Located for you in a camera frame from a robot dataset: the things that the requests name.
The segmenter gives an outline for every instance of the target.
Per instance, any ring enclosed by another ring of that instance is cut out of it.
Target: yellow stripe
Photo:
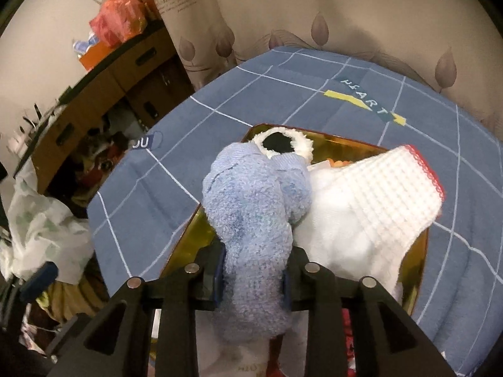
[[[344,93],[340,92],[335,92],[333,90],[327,90],[326,92],[323,93],[325,96],[328,96],[329,98],[334,98],[334,99],[340,99],[340,100],[345,100],[346,102],[352,103],[353,105],[356,105],[358,107],[361,107],[366,110],[372,110],[369,108],[361,99],[355,98],[354,96],[351,95],[346,95]],[[407,119],[404,118],[403,116],[400,116],[399,114],[396,113],[391,113],[393,117],[395,118],[393,121],[395,123],[398,123],[400,126],[405,126]]]

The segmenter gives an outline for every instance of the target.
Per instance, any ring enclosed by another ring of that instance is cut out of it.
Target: white wall
[[[0,37],[0,161],[9,174],[18,160],[7,151],[7,139],[19,125],[27,127],[24,110],[35,117],[35,102],[43,112],[85,75],[72,39],[87,38],[99,1],[25,0]],[[13,182],[0,185],[6,208]]]

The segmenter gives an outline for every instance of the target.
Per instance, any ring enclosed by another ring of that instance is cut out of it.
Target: orange box
[[[113,52],[114,49],[109,48],[102,41],[99,41],[96,45],[93,45],[89,50],[79,58],[79,61],[87,71],[90,71],[97,64],[100,63],[104,57]]]

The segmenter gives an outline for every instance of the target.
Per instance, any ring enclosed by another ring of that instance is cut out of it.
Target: beige curtain
[[[431,86],[503,139],[503,40],[477,0],[155,0],[196,89],[276,46]]]

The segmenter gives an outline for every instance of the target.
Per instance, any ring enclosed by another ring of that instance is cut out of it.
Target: light blue towel
[[[294,153],[268,159],[254,143],[224,148],[203,181],[203,207],[225,243],[224,296],[215,313],[229,342],[272,338],[290,326],[282,277],[292,250],[290,224],[311,205],[306,162]]]

